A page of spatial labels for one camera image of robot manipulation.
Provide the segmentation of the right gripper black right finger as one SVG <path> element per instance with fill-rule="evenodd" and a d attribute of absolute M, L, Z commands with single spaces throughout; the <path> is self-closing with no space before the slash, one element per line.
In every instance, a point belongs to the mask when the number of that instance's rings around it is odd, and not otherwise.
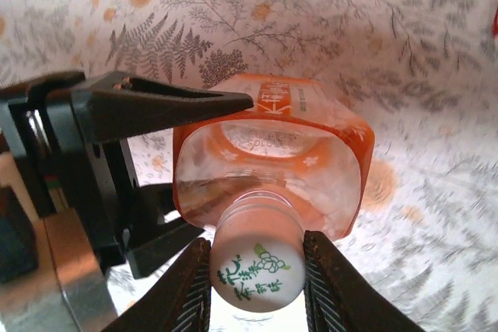
<path fill-rule="evenodd" d="M 324 233 L 306 231 L 303 251 L 309 331 L 421 331 L 368 283 Z"/>

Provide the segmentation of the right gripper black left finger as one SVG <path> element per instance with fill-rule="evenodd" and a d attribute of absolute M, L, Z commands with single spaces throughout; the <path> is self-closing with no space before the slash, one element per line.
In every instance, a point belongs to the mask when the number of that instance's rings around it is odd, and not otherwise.
<path fill-rule="evenodd" d="M 107 332 L 207 331 L 211 311 L 211 243 L 194 239 L 157 283 L 105 327 Z"/>

